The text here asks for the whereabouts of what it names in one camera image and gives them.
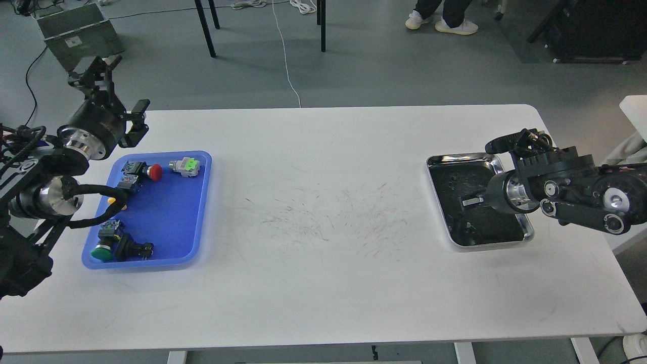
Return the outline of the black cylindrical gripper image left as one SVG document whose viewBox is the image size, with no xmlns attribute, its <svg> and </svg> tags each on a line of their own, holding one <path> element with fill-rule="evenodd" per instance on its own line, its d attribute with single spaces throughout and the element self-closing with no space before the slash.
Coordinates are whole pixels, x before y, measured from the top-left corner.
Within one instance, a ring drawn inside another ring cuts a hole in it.
<svg viewBox="0 0 647 364">
<path fill-rule="evenodd" d="M 85 56 L 69 72 L 68 85 L 80 90 L 85 101 L 69 122 L 58 128 L 57 137 L 65 147 L 76 148 L 88 160 L 107 159 L 118 145 L 134 148 L 148 133 L 144 122 L 149 99 L 139 100 L 131 112 L 118 115 L 109 110 L 122 110 L 123 104 L 115 94 L 112 71 L 122 61 L 122 55 Z M 132 123 L 125 133 L 125 123 Z"/>
</svg>

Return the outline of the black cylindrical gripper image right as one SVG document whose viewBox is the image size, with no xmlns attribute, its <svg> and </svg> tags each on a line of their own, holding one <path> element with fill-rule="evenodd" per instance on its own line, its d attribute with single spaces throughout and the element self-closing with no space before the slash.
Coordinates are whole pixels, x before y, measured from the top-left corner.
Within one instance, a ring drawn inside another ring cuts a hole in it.
<svg viewBox="0 0 647 364">
<path fill-rule="evenodd" d="M 531 199 L 515 170 L 498 173 L 488 182 L 483 196 L 465 198 L 462 207 L 490 206 L 504 214 L 529 214 L 540 207 Z"/>
</svg>

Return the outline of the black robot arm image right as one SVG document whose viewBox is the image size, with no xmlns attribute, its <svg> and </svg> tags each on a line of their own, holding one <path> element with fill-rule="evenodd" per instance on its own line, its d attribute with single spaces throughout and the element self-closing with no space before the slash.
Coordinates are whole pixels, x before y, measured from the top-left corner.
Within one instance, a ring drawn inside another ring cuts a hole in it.
<svg viewBox="0 0 647 364">
<path fill-rule="evenodd" d="M 576 147 L 558 148 L 548 134 L 523 129 L 491 140 L 490 155 L 508 152 L 514 168 L 459 199 L 463 209 L 489 206 L 504 214 L 540 210 L 560 225 L 621 235 L 646 220 L 645 163 L 596 166 Z"/>
</svg>

